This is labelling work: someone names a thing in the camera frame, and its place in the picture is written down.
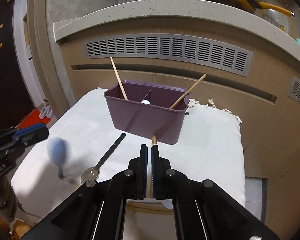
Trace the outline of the wooden spoon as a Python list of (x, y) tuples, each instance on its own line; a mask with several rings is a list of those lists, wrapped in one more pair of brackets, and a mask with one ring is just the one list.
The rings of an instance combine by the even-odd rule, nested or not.
[(154, 164), (153, 164), (153, 146), (157, 145), (157, 137), (155, 135), (152, 135), (152, 146), (151, 146), (151, 188), (150, 188), (150, 196), (151, 198), (155, 198), (154, 196)]

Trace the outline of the blue plastic rice paddle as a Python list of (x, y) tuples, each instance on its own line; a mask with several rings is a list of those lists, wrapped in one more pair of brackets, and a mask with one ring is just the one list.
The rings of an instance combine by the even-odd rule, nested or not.
[(47, 149), (50, 161), (57, 167), (57, 176), (64, 179), (64, 165), (68, 158), (68, 142), (62, 138), (55, 137), (48, 143)]

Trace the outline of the black handled clear spoon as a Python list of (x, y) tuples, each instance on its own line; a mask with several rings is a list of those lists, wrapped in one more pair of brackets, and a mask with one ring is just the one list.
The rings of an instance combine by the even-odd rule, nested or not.
[(102, 156), (102, 158), (98, 161), (98, 163), (86, 169), (81, 176), (81, 184), (84, 184), (88, 180), (97, 180), (100, 174), (101, 166), (106, 162), (106, 160), (112, 155), (112, 153), (117, 149), (122, 140), (126, 137), (126, 133), (122, 133), (116, 141), (111, 145), (111, 147), (107, 150), (107, 152)]

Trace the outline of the white plastic spoon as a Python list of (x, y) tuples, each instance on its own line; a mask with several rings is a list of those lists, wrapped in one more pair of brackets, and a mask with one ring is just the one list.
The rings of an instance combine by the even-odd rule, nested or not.
[(142, 100), (141, 103), (144, 103), (144, 104), (147, 104), (147, 105), (150, 105), (150, 104), (151, 104), (148, 100)]

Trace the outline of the long wooden chopstick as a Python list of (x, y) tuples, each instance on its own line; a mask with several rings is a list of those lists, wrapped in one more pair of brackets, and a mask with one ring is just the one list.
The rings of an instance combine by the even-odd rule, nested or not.
[(128, 98), (127, 98), (127, 94), (126, 94), (126, 92), (125, 92), (125, 89), (124, 89), (124, 87), (123, 87), (123, 84), (122, 84), (122, 82), (121, 82), (121, 79), (120, 79), (119, 73), (118, 73), (118, 71), (117, 71), (117, 68), (116, 68), (116, 66), (115, 66), (115, 63), (114, 63), (114, 60), (113, 60), (113, 58), (112, 58), (112, 57), (110, 57), (110, 61), (111, 61), (111, 64), (112, 64), (112, 67), (113, 67), (113, 70), (114, 70), (114, 73), (115, 73), (115, 76), (116, 76), (117, 82), (118, 82), (118, 84), (119, 84), (119, 87), (120, 87), (120, 89), (121, 89), (121, 92), (122, 92), (123, 98), (124, 98), (125, 100), (128, 100)]

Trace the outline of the wooden kitchen cabinet front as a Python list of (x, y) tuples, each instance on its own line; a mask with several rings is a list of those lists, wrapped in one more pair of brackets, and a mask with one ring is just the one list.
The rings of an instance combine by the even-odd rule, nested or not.
[(163, 33), (203, 37), (253, 52), (247, 77), (194, 63), (116, 57), (123, 79), (189, 88), (200, 103), (213, 102), (242, 120), (245, 173), (268, 181), (267, 225), (281, 239), (300, 237), (300, 103), (287, 96), (300, 62), (278, 46), (234, 27), (188, 18), (144, 18), (106, 23), (60, 40), (62, 62), (76, 99), (95, 87), (108, 88), (115, 75), (108, 57), (86, 58), (83, 42), (115, 35)]

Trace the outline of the red floor mat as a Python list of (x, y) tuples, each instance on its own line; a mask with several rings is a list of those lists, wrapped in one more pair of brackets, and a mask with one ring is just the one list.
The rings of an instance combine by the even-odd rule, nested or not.
[(51, 119), (47, 117), (40, 119), (39, 115), (40, 111), (38, 109), (34, 109), (25, 118), (23, 118), (19, 124), (17, 124), (16, 128), (23, 129), (41, 122), (47, 125), (51, 121)]

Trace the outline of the white slippers on floor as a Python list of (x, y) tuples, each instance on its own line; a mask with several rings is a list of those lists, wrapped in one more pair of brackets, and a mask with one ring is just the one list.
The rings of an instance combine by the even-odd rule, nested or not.
[(48, 118), (51, 119), (54, 116), (53, 110), (50, 106), (44, 106), (39, 114), (40, 119)]

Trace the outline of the white cloth mat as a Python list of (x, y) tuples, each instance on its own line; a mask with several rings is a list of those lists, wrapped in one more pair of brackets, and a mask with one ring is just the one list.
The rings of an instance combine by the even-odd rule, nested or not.
[(239, 204), (245, 204), (243, 146), (239, 119), (227, 110), (195, 105), (187, 110), (174, 145), (116, 129), (104, 89), (88, 92), (37, 143), (12, 177), (12, 188), (26, 213), (41, 220), (80, 185), (83, 172), (95, 166), (119, 138), (101, 166), (98, 182), (132, 170), (141, 179), (141, 195), (151, 189), (152, 151), (171, 169), (194, 181), (211, 180)]

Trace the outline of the purple plastic utensil bin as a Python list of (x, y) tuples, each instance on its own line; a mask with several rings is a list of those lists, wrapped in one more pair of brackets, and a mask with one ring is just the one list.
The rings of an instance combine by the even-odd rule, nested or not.
[[(186, 90), (131, 80), (123, 80), (122, 84), (128, 100), (123, 98), (119, 85), (114, 85), (104, 92), (114, 127), (148, 139), (155, 135), (159, 142), (176, 144), (188, 109), (190, 95), (185, 96), (173, 109), (169, 107)], [(141, 103), (142, 100), (148, 100), (151, 104)]]

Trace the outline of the grey ventilation grille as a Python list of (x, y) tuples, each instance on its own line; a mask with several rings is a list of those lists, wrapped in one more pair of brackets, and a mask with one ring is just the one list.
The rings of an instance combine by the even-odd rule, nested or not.
[(203, 37), (141, 33), (96, 38), (83, 42), (86, 58), (142, 57), (199, 64), (243, 77), (249, 74), (253, 52)]

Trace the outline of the small grey vent grille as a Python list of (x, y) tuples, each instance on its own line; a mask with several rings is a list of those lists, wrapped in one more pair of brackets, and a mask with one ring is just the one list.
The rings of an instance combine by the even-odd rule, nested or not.
[(296, 76), (290, 82), (287, 96), (300, 103), (300, 80)]

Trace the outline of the white stone countertop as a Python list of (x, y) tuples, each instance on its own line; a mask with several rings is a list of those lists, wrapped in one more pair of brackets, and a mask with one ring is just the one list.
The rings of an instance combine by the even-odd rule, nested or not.
[(300, 62), (300, 44), (269, 22), (240, 9), (202, 0), (139, 0), (113, 5), (83, 17), (54, 23), (60, 41), (98, 25), (146, 17), (182, 17), (228, 25), (272, 43)]

